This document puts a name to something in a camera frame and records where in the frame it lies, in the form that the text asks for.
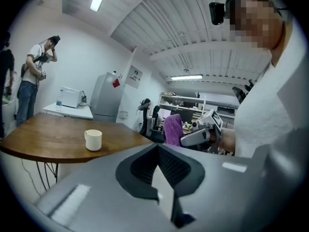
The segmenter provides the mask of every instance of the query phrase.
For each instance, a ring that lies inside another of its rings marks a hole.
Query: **white mug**
[[[99,130],[85,131],[86,148],[91,151],[97,151],[102,146],[102,133]]]

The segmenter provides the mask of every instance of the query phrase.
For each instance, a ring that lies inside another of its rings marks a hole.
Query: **poster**
[[[134,88],[139,88],[140,79],[142,75],[143,72],[139,71],[138,69],[136,69],[134,66],[131,65],[129,73],[126,78],[126,84]]]

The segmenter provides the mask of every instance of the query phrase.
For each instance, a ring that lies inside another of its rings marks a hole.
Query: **white microwave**
[[[69,88],[61,87],[63,90],[62,105],[76,108],[82,101],[82,92]]]

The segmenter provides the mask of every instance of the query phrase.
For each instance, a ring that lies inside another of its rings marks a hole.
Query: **gray refrigerator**
[[[120,85],[114,87],[113,82],[116,79]],[[90,101],[94,121],[116,122],[124,89],[124,81],[109,72],[98,77]]]

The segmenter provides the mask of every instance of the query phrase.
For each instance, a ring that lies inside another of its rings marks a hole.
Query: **white shirt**
[[[236,156],[251,158],[257,147],[272,143],[294,128],[277,93],[297,70],[307,51],[306,37],[294,20],[291,38],[277,66],[268,66],[237,110]]]
[[[34,61],[36,58],[40,57],[42,55],[42,53],[44,53],[44,52],[45,52],[44,46],[36,44],[31,48],[28,55],[33,56],[34,57],[33,61]],[[47,56],[48,56],[48,60],[46,61],[46,63],[49,63],[50,60],[53,58],[53,56],[49,55],[48,53],[47,53]],[[42,66],[43,66],[44,62],[37,61],[34,64],[36,65],[37,69],[42,73]],[[37,84],[39,82],[39,80],[36,77],[36,75],[33,74],[30,71],[27,64],[25,64],[25,68],[26,68],[26,72],[25,72],[25,75],[23,77],[23,81],[28,81],[28,82],[31,82],[33,84]]]

